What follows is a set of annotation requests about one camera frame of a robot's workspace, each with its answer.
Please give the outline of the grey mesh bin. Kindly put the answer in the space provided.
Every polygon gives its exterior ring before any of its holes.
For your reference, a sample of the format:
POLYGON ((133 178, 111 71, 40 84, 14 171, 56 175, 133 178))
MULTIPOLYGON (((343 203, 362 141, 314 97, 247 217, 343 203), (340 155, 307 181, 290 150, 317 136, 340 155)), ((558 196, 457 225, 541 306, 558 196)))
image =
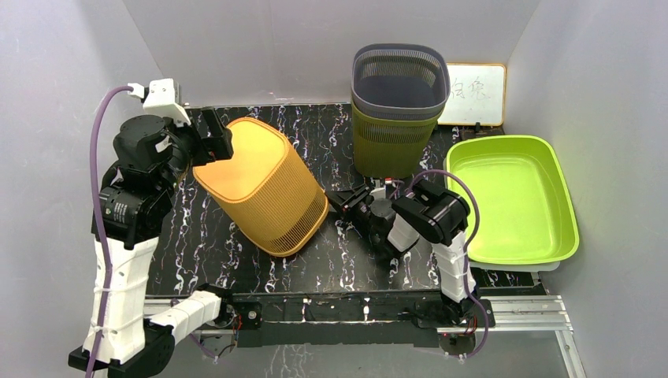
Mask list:
POLYGON ((439 117, 450 93, 446 61, 431 47, 374 43, 354 56, 351 99, 367 116, 415 121, 439 117))

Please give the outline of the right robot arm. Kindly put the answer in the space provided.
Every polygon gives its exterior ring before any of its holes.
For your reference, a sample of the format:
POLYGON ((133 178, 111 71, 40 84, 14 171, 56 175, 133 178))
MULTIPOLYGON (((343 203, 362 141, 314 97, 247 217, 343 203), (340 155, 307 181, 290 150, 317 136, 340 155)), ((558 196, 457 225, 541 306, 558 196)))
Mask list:
POLYGON ((422 299, 412 309, 427 324, 463 326, 475 314, 477 283, 464 246, 470 207, 459 194, 420 179, 408 195, 390 199, 366 185, 326 191, 329 205, 365 236, 384 259, 406 255, 428 242, 440 277, 440 300, 422 299))

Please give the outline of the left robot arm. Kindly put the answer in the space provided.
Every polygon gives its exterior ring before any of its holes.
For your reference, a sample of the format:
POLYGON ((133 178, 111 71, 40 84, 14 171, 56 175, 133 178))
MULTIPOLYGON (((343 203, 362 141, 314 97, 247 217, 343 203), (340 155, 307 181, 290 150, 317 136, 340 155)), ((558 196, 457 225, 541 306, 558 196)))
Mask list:
POLYGON ((233 155, 232 133, 214 109, 203 109, 201 117, 206 135, 169 117, 125 121, 113 140, 116 161, 93 179, 94 310, 86 339, 68 357, 87 376, 99 370, 110 377, 155 376, 198 328, 234 321, 231 293, 208 283, 160 313, 144 312, 150 263, 176 189, 189 169, 233 155))

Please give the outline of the orange mesh bin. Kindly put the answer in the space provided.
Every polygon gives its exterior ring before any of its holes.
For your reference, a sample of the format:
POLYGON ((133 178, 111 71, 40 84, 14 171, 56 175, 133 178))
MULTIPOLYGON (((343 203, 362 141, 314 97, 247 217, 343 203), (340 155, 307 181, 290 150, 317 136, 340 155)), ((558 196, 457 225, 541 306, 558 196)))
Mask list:
POLYGON ((249 117, 228 130, 232 158, 195 167, 195 179, 254 245, 297 253, 326 218, 324 189, 282 132, 249 117))

